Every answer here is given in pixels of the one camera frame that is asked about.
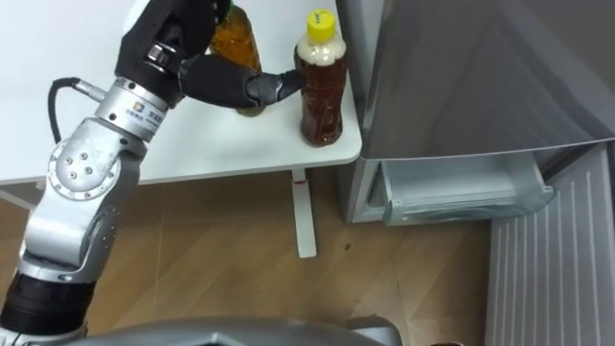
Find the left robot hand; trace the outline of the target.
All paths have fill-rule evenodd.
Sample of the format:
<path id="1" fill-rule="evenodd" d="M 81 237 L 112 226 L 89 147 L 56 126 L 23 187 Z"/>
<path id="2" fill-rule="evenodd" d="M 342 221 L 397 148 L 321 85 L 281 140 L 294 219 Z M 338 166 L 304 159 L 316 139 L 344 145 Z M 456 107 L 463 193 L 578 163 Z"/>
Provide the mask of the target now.
<path id="1" fill-rule="evenodd" d="M 249 109 L 277 103 L 307 82 L 299 70 L 255 72 L 207 54 L 230 0 L 152 0 L 127 23 L 115 75 L 147 89 L 169 106 L 188 97 L 215 106 Z"/>

